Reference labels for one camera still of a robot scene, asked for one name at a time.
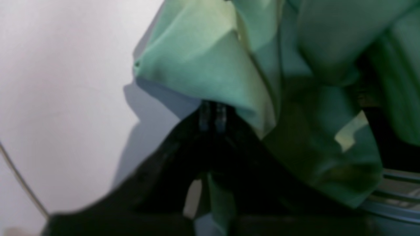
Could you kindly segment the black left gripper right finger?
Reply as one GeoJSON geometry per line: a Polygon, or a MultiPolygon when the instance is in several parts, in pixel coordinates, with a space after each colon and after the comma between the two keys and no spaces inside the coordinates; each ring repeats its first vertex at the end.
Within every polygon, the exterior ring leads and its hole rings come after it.
{"type": "Polygon", "coordinates": [[[212,103],[212,197],[227,236],[373,236],[374,223],[294,177],[230,106],[212,103]]]}

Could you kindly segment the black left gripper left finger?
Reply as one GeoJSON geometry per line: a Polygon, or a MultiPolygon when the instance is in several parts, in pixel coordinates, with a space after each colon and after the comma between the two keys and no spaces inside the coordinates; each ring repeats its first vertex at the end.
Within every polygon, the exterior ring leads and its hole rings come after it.
{"type": "Polygon", "coordinates": [[[123,183],[78,212],[53,215],[43,236],[194,236],[183,216],[190,184],[205,169],[212,103],[200,107],[169,133],[159,148],[123,183]]]}

